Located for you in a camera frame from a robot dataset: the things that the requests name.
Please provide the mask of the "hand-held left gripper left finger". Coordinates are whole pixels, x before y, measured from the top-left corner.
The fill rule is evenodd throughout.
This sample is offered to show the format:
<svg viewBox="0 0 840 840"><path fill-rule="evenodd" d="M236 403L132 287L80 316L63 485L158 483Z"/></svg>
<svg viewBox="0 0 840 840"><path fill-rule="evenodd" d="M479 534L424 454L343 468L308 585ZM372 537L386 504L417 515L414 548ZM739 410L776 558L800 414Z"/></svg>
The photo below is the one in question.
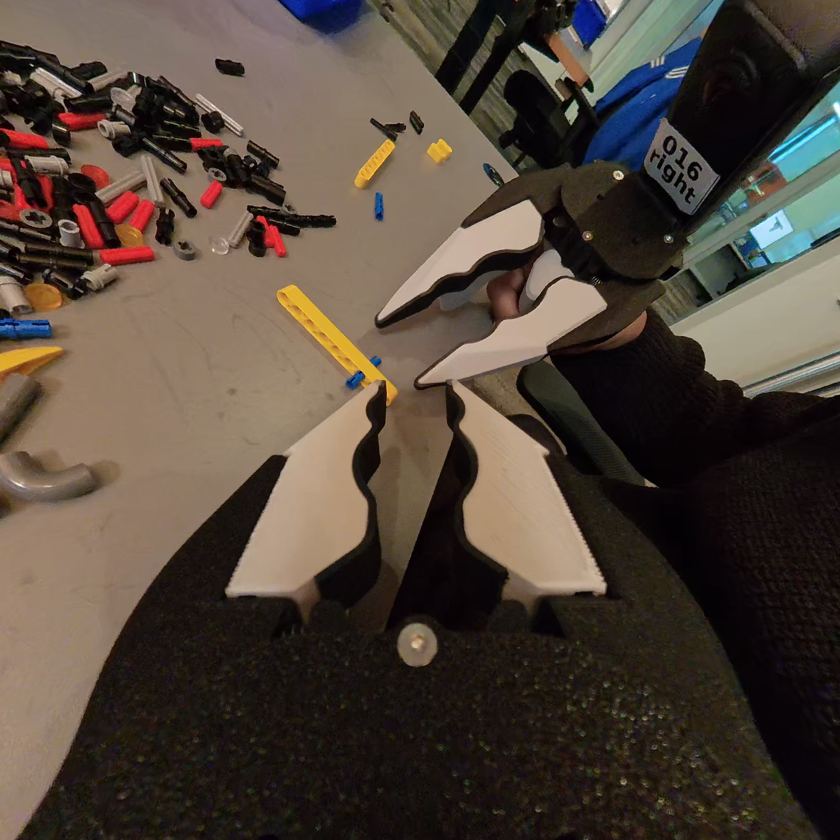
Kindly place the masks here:
<svg viewBox="0 0 840 840"><path fill-rule="evenodd" d="M349 609L378 580L382 547L369 487L381 463L386 386L374 381L282 455L280 474L227 583L228 599L320 601Z"/></svg>

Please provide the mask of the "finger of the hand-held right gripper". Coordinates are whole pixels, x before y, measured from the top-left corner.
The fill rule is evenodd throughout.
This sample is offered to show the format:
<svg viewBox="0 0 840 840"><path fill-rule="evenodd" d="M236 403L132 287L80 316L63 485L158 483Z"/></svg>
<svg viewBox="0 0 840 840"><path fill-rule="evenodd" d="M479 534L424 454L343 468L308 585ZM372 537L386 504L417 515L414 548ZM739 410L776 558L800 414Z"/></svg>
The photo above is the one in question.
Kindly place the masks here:
<svg viewBox="0 0 840 840"><path fill-rule="evenodd" d="M414 386L425 390L538 361L552 343L606 308L595 287L568 277L553 280L531 310L499 322L483 339L460 344L421 373Z"/></svg>
<svg viewBox="0 0 840 840"><path fill-rule="evenodd" d="M528 262L543 234L543 216L529 200L458 227L398 288L375 326L384 329L435 303L444 312L460 308L489 279Z"/></svg>

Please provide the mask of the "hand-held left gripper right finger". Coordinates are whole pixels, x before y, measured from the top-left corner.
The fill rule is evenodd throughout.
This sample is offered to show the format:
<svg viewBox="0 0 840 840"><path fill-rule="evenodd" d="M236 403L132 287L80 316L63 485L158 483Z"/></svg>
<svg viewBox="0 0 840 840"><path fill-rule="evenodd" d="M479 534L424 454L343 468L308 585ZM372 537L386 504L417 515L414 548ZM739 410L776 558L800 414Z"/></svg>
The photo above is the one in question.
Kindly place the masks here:
<svg viewBox="0 0 840 840"><path fill-rule="evenodd" d="M550 467L550 452L456 381L447 421L463 466L456 571L484 612L504 601L607 594L595 556Z"/></svg>

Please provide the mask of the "yellow holed beam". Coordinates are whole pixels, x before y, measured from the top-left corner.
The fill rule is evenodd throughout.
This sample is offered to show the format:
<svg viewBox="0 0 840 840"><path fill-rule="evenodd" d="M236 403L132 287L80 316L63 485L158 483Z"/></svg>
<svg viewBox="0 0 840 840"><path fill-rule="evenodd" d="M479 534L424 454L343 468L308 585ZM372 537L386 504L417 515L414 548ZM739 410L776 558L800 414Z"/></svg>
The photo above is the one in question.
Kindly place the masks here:
<svg viewBox="0 0 840 840"><path fill-rule="evenodd" d="M353 185L358 189L365 189L375 178L377 172L388 160L396 148L393 140L385 140L359 169L353 179Z"/></svg>
<svg viewBox="0 0 840 840"><path fill-rule="evenodd" d="M371 356L364 355L299 287L295 285L283 287L277 291L276 298L305 332L346 371L346 380L356 371L365 373L364 382L353 391L382 382L385 385L385 404L390 406L394 403L398 391L394 384L384 376L381 366L378 369L371 366L369 363Z"/></svg>

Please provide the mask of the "person's right hand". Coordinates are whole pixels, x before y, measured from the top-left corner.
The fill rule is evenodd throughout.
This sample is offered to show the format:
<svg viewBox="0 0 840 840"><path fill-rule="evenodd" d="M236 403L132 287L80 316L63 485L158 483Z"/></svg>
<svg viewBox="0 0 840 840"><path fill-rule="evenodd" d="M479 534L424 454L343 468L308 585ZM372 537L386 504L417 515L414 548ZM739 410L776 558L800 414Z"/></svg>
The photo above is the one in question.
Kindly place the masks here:
<svg viewBox="0 0 840 840"><path fill-rule="evenodd" d="M488 282L486 293L494 323L519 316L519 302L529 275L530 268L517 268Z"/></svg>

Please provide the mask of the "blue striped jacket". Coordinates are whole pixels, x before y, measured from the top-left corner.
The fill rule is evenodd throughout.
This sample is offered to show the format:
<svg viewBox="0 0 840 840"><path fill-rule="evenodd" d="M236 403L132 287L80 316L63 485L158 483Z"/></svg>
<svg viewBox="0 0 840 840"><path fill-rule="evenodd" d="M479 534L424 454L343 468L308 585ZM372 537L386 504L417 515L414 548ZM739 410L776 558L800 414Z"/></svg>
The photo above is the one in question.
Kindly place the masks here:
<svg viewBox="0 0 840 840"><path fill-rule="evenodd" d="M595 104L600 126L581 165L615 162L639 171L701 45L701 37L638 66Z"/></svg>

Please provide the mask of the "black office chair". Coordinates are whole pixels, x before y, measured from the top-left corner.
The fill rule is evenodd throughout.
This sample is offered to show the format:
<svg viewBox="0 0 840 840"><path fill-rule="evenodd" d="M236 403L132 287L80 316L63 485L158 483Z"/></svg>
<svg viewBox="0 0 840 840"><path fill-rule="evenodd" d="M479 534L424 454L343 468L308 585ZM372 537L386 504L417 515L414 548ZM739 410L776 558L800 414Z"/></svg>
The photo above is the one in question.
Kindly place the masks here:
<svg viewBox="0 0 840 840"><path fill-rule="evenodd" d="M571 95L560 100L527 70L517 70L507 80L503 96L516 116L513 127L499 137L499 146L503 150L514 146L518 150L514 168L527 158L544 170L583 164L602 121L581 87L570 78L565 82Z"/></svg>

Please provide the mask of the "small monitor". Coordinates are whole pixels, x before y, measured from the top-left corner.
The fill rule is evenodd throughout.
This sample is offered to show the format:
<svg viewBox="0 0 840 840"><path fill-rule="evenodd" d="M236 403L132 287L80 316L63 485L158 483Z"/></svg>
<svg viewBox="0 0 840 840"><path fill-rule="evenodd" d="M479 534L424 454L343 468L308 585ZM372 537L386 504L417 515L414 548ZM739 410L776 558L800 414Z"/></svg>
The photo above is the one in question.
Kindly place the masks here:
<svg viewBox="0 0 840 840"><path fill-rule="evenodd" d="M791 220L783 209L767 216L749 230L759 250L770 248L793 232Z"/></svg>

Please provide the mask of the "white counter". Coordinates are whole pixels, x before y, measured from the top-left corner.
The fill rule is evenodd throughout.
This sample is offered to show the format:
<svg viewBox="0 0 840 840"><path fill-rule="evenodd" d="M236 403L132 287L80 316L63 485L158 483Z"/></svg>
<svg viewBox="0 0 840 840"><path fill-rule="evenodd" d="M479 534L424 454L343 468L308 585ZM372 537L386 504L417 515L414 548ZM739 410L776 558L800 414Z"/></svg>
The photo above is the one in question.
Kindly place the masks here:
<svg viewBox="0 0 840 840"><path fill-rule="evenodd" d="M839 240L763 273L671 327L718 379L752 385L839 349Z"/></svg>

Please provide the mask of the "blue storage bin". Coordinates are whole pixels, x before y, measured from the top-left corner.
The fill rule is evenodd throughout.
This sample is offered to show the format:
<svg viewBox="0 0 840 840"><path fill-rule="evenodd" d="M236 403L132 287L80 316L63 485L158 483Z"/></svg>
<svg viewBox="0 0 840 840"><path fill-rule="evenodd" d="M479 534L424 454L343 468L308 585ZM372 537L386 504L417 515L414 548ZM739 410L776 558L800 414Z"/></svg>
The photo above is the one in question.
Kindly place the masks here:
<svg viewBox="0 0 840 840"><path fill-rule="evenodd" d="M624 1L577 1L571 29L583 49L590 49L621 10Z"/></svg>
<svg viewBox="0 0 840 840"><path fill-rule="evenodd" d="M279 1L296 20L318 32L334 34L352 27L365 1Z"/></svg>

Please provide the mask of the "person's black sweater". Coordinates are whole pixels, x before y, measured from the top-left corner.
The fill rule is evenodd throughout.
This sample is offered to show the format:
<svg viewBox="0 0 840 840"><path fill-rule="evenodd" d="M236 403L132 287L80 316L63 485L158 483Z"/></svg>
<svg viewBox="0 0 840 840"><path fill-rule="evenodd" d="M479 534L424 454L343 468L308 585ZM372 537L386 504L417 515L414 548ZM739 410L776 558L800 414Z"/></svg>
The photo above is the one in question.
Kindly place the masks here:
<svg viewBox="0 0 840 840"><path fill-rule="evenodd" d="M788 445L610 489L706 614L824 838L838 838L838 472Z"/></svg>

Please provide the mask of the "pile of yellow blue bricks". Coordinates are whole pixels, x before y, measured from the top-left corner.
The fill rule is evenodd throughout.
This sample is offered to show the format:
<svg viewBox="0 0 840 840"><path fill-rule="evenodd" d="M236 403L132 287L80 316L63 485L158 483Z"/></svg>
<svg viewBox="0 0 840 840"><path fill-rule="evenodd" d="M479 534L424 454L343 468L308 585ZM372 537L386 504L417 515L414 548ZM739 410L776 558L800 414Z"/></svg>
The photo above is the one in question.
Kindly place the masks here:
<svg viewBox="0 0 840 840"><path fill-rule="evenodd" d="M2 339L51 338L46 320L2 320ZM1 355L1 439L5 440L39 399L41 388L33 373L56 361L63 349L53 346L3 351ZM99 487L88 465L49 471L24 451L1 456L1 490L16 501L48 503L86 496Z"/></svg>

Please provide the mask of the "pile of black red pins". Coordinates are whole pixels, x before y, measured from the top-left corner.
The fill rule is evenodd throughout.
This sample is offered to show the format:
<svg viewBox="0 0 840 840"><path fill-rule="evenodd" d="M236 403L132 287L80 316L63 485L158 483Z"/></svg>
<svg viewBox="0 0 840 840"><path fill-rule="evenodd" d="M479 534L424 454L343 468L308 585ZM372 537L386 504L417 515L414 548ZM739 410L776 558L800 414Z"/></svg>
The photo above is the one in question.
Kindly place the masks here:
<svg viewBox="0 0 840 840"><path fill-rule="evenodd" d="M337 226L297 212L279 157L166 76L68 65L4 39L1 70L4 329L105 291L123 268L197 260L183 224L228 194L246 206L231 232L210 237L213 255L244 246L286 257L286 239Z"/></svg>

